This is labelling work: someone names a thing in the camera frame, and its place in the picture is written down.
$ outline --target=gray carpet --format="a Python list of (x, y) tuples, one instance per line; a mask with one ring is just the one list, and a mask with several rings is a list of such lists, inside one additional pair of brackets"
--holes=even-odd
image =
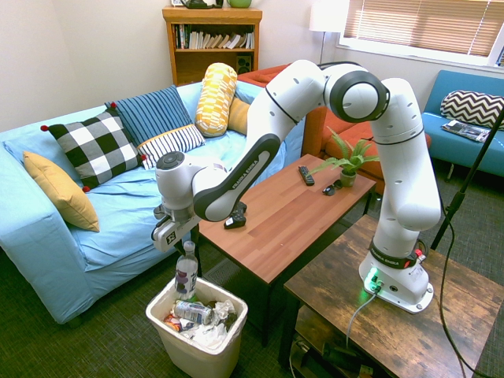
[[(449, 165), (435, 161), (438, 185), (445, 205), (461, 186), (468, 170), (457, 167), (449, 183), (443, 181)], [(504, 194), (500, 177), (478, 172), (453, 224), (456, 242), (451, 257), (504, 285)], [(379, 206), (370, 211), (378, 217)], [(359, 203), (346, 215), (356, 221), (364, 208)], [(422, 234), (428, 245), (438, 228)], [(341, 232), (335, 227), (324, 235), (324, 247)], [(445, 254), (450, 242), (446, 232), (438, 251)], [(222, 256), (202, 244), (202, 267), (210, 271)], [(166, 258), (106, 297), (83, 314), (77, 329), (55, 324), (31, 286), (3, 252), (0, 252), (0, 376), (1, 377), (186, 377), (169, 359), (154, 327), (147, 320), (149, 301), (175, 273), (176, 256)], [(229, 264), (225, 276), (239, 276)], [(239, 362), (232, 377), (289, 377), (276, 362), (280, 345), (281, 315), (272, 323), (270, 343), (247, 322), (243, 329)], [(478, 366), (486, 374), (504, 377), (504, 315), (499, 314)]]

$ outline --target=blue couch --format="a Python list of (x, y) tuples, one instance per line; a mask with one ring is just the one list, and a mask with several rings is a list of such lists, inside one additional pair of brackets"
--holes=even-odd
[[(432, 138), (429, 148), (431, 157), (471, 167), (483, 144), (444, 131), (441, 128), (450, 121), (441, 116), (441, 102), (446, 95), (457, 90), (504, 96), (504, 79), (442, 70), (439, 71), (427, 100), (422, 120), (425, 133)], [(480, 164), (479, 170), (504, 176), (503, 162), (504, 131), (498, 131)]]
[[(178, 88), (193, 121), (201, 88), (201, 83)], [(238, 82), (236, 96), (251, 103), (261, 90)], [(58, 164), (82, 187), (63, 150), (49, 132), (40, 131), (40, 126), (86, 120), (104, 109), (99, 106), (0, 133), (0, 247), (59, 324), (175, 252), (159, 252), (150, 239), (158, 222), (153, 209), (161, 203), (155, 169), (138, 167), (87, 193), (98, 214), (99, 233), (66, 224), (24, 169), (22, 153), (29, 150)], [(301, 156), (304, 125), (303, 119), (292, 129), (255, 183)], [(245, 142), (245, 136), (227, 131), (221, 137), (207, 138), (204, 146), (188, 153), (220, 158), (231, 168)]]

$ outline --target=water bottle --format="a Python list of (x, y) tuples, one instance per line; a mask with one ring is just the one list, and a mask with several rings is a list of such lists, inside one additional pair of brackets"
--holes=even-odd
[(195, 257), (196, 245), (191, 241), (183, 244), (185, 256), (180, 256), (176, 262), (175, 284), (179, 299), (192, 302), (196, 297), (196, 277), (198, 275), (198, 259)]

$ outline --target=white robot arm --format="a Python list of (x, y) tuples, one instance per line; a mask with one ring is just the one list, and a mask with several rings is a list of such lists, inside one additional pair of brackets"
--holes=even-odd
[(367, 291), (374, 293), (378, 283), (381, 298), (416, 313), (430, 303), (432, 285), (413, 248), (419, 232), (440, 218), (421, 114), (405, 80), (380, 82), (356, 64), (321, 70), (310, 61), (296, 61), (283, 70), (251, 104), (246, 149), (230, 172), (220, 161), (180, 152), (162, 157), (156, 177), (165, 219), (154, 229), (154, 245), (167, 250), (201, 219), (228, 217), (289, 131), (322, 105), (342, 120), (371, 121), (386, 187), (359, 274)]

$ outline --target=bottle cap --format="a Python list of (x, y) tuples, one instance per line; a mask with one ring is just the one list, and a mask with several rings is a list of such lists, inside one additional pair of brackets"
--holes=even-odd
[(196, 249), (196, 244), (194, 244), (194, 242), (188, 240), (186, 241), (184, 244), (183, 244), (183, 250), (185, 250), (186, 252), (195, 252), (195, 249)]

